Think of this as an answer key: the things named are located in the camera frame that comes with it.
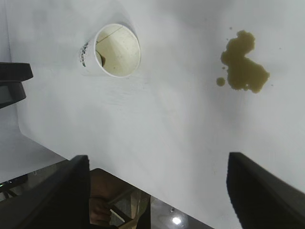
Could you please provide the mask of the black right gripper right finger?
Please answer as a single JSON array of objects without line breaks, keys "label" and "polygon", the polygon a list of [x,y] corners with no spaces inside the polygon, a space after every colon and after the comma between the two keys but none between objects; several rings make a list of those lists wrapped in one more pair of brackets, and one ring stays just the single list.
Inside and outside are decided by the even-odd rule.
[{"label": "black right gripper right finger", "polygon": [[229,154],[226,186],[243,229],[305,227],[305,194],[244,154]]}]

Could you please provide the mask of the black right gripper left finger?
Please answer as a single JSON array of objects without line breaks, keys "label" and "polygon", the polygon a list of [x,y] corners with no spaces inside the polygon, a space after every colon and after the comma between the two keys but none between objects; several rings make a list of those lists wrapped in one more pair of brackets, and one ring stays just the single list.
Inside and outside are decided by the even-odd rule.
[{"label": "black right gripper left finger", "polygon": [[88,229],[90,171],[76,156],[53,175],[0,207],[2,229]]}]

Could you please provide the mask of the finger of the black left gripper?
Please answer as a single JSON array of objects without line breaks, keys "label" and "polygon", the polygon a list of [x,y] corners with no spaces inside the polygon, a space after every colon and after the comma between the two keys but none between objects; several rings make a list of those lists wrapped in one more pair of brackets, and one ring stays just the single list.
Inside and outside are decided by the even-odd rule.
[{"label": "finger of the black left gripper", "polygon": [[0,81],[26,81],[33,78],[29,63],[0,63]]},{"label": "finger of the black left gripper", "polygon": [[0,83],[0,108],[17,103],[26,98],[21,82]]}]

